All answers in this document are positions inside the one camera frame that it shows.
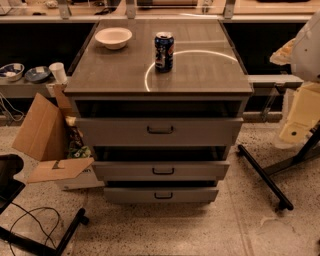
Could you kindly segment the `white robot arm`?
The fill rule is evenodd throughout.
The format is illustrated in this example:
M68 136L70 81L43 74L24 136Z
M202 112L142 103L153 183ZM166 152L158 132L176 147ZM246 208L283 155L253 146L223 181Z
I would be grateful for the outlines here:
M291 73L303 81L293 94L291 108L278 133L282 143L300 143L320 121L320 11L274 52L270 61L289 64Z

